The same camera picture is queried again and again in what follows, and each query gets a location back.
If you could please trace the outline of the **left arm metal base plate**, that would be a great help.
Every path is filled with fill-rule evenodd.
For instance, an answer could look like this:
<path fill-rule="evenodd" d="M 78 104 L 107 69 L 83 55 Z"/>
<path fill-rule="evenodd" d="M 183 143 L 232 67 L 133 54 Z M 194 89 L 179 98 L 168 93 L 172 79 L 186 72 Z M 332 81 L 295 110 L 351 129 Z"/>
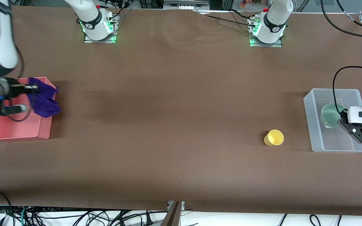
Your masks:
<path fill-rule="evenodd" d="M 282 39 L 281 37 L 274 43 L 264 43 L 258 39 L 256 34 L 261 28 L 261 23 L 259 18 L 250 17 L 247 19 L 247 23 L 249 26 L 250 33 L 250 46 L 251 47 L 282 47 Z"/>

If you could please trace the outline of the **translucent plastic bin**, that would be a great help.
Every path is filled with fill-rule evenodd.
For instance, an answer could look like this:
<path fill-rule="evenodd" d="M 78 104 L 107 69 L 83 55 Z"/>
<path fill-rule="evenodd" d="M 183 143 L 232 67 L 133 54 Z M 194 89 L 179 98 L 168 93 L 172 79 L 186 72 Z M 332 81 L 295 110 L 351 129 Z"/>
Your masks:
<path fill-rule="evenodd" d="M 304 98 L 306 120 L 311 147 L 314 152 L 362 153 L 362 144 L 356 142 L 340 126 L 326 127 L 320 120 L 321 109 L 329 103 L 339 104 L 348 109 L 362 106 L 358 89 L 336 89 L 336 99 L 332 89 L 312 89 Z"/>

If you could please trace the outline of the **white background device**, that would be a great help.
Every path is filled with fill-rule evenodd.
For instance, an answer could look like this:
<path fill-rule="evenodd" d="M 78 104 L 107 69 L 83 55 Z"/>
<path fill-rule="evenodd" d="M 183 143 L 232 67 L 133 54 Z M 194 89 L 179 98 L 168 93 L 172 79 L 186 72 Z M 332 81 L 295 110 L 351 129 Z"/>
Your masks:
<path fill-rule="evenodd" d="M 163 9 L 210 10 L 209 0 L 163 0 Z"/>

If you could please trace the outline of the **orange background items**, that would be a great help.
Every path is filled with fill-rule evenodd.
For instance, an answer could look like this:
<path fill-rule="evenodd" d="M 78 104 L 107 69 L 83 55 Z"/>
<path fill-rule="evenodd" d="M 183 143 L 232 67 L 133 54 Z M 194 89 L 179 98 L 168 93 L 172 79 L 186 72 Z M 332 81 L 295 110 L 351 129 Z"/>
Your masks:
<path fill-rule="evenodd" d="M 262 4 L 263 0 L 240 0 L 239 7 L 240 9 L 245 9 L 248 6 L 254 6 Z"/>

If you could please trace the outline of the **pink plastic bin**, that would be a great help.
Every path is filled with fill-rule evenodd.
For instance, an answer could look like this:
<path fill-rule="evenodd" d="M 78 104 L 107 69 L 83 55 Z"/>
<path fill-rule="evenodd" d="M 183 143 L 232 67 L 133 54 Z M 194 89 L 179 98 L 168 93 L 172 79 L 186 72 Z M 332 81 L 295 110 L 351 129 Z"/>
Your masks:
<path fill-rule="evenodd" d="M 47 77 L 36 77 L 41 82 L 56 88 Z M 30 102 L 26 94 L 21 94 L 12 99 L 12 105 L 26 105 L 30 109 Z M 52 118 L 41 117 L 32 110 L 29 117 L 22 122 L 14 122 L 9 118 L 0 116 L 0 141 L 20 142 L 47 140 L 50 136 Z"/>

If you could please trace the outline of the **yellow cup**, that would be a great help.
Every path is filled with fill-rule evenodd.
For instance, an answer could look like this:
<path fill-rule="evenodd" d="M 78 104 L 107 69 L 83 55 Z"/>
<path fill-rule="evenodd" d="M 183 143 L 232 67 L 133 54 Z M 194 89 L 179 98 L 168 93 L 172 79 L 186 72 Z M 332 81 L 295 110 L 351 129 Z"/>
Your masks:
<path fill-rule="evenodd" d="M 263 139 L 267 146 L 278 146 L 284 142 L 284 135 L 279 130 L 270 130 Z"/>

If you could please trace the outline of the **purple cloth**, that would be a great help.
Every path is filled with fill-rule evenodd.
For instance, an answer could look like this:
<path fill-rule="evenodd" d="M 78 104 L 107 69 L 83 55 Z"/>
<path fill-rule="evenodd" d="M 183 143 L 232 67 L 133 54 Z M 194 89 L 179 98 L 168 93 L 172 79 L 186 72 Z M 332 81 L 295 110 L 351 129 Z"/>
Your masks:
<path fill-rule="evenodd" d="M 37 78 L 28 78 L 28 83 L 38 86 L 38 92 L 27 94 L 30 106 L 37 115 L 48 118 L 61 112 L 58 102 L 54 99 L 58 92 L 57 88 Z"/>

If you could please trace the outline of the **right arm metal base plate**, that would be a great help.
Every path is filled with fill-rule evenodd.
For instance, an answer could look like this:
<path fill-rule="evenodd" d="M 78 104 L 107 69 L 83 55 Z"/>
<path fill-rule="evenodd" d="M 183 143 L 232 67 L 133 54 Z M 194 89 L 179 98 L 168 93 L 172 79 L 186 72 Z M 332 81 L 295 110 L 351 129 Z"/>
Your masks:
<path fill-rule="evenodd" d="M 119 15 L 103 17 L 99 14 L 96 19 L 81 21 L 85 43 L 116 43 Z"/>

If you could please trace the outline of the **metal table leg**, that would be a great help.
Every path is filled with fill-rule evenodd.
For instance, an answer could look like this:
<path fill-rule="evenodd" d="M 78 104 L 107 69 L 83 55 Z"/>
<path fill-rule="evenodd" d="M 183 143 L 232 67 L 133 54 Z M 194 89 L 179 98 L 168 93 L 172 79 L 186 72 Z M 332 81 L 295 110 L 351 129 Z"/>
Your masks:
<path fill-rule="evenodd" d="M 168 212 L 160 226 L 180 226 L 181 212 L 185 210 L 184 201 L 168 201 Z"/>

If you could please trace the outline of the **green bowl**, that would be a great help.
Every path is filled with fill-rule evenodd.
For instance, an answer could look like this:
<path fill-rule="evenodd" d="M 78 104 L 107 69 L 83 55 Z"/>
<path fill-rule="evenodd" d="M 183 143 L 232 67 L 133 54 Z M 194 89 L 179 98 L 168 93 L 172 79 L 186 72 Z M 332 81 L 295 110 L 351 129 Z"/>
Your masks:
<path fill-rule="evenodd" d="M 322 107 L 320 120 L 326 126 L 330 128 L 339 127 L 338 121 L 341 119 L 340 112 L 345 108 L 339 104 L 329 103 Z"/>

